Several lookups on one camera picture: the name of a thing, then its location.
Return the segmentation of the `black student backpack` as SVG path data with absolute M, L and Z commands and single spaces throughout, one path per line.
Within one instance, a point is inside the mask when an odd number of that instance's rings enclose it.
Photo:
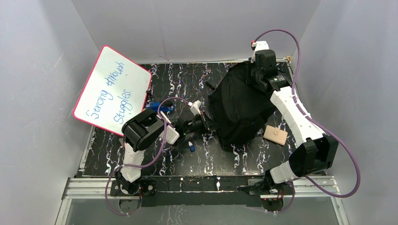
M 270 95 L 246 82 L 254 68 L 248 62 L 232 66 L 215 91 L 208 96 L 209 108 L 219 126 L 223 147 L 242 145 L 255 138 L 276 111 Z

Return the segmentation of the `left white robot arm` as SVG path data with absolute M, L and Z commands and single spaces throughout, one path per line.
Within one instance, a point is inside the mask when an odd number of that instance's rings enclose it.
M 192 106 L 164 127 L 164 120 L 154 110 L 146 109 L 122 127 L 125 154 L 123 167 L 115 173 L 116 180 L 129 195 L 140 190 L 141 168 L 145 150 L 158 138 L 170 145 L 180 144 L 192 133 L 211 132 L 218 124 L 203 111 Z

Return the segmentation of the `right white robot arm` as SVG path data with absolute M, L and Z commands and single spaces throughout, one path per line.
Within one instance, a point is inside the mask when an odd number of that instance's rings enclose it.
M 254 64 L 251 81 L 259 90 L 270 94 L 270 102 L 284 117 L 298 145 L 287 162 L 268 169 L 264 181 L 256 183 L 256 186 L 263 185 L 268 193 L 277 194 L 287 181 L 329 169 L 338 141 L 307 119 L 309 113 L 292 93 L 290 76 L 276 68 L 273 50 L 256 50 L 251 63 Z

